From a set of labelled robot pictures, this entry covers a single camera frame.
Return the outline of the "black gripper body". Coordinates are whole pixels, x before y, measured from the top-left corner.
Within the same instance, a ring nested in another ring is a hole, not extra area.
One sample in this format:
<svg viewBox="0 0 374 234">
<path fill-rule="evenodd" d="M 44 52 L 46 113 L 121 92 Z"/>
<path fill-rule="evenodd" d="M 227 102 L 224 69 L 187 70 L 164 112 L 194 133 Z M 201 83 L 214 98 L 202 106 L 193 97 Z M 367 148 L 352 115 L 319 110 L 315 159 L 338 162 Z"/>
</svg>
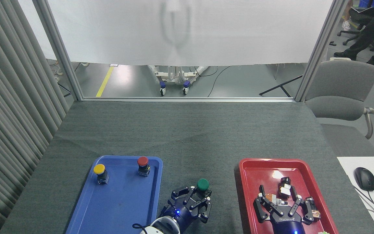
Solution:
<svg viewBox="0 0 374 234">
<path fill-rule="evenodd" d="M 272 224 L 273 233 L 275 234 L 304 234 L 305 230 L 302 224 L 301 216 L 293 211 L 292 216 L 289 215 L 291 207 L 280 207 L 279 212 L 283 216 L 276 213 L 274 210 L 270 212 L 270 222 Z"/>
<path fill-rule="evenodd" d="M 189 210 L 189 206 L 185 206 L 183 201 L 184 199 L 176 201 L 169 199 L 167 205 L 162 209 L 162 217 L 168 216 L 175 219 L 180 232 L 184 232 L 196 220 L 196 217 Z"/>
</svg>

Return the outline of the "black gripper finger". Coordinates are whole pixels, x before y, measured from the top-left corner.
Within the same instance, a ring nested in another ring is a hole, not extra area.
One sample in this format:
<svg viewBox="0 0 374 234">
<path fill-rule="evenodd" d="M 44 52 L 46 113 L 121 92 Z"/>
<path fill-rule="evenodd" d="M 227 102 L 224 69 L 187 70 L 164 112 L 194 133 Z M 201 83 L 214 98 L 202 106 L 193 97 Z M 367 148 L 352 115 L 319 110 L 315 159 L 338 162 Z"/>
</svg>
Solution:
<svg viewBox="0 0 374 234">
<path fill-rule="evenodd" d="M 291 187 L 291 197 L 294 201 L 293 206 L 291 206 L 291 210 L 289 211 L 289 217 L 294 217 L 297 215 L 297 209 L 299 206 L 302 207 L 304 216 L 300 219 L 300 222 L 306 224 L 306 225 L 311 225 L 312 222 L 314 221 L 313 217 L 313 208 L 312 208 L 312 203 L 313 203 L 313 197 L 306 197 L 304 200 L 303 198 L 298 197 L 299 195 L 297 194 L 297 191 L 295 187 Z"/>
<path fill-rule="evenodd" d="M 175 204 L 177 199 L 181 199 L 183 204 L 197 202 L 198 196 L 196 195 L 196 187 L 183 186 L 181 188 L 174 189 L 171 192 L 171 204 Z"/>
<path fill-rule="evenodd" d="M 276 195 L 266 196 L 264 186 L 259 186 L 258 197 L 254 200 L 254 209 L 259 223 L 269 220 L 271 213 L 276 213 L 280 217 L 284 215 L 284 211 L 279 207 L 279 199 Z"/>
<path fill-rule="evenodd" d="M 212 191 L 194 191 L 189 198 L 189 212 L 193 219 L 207 223 L 212 207 Z"/>
</svg>

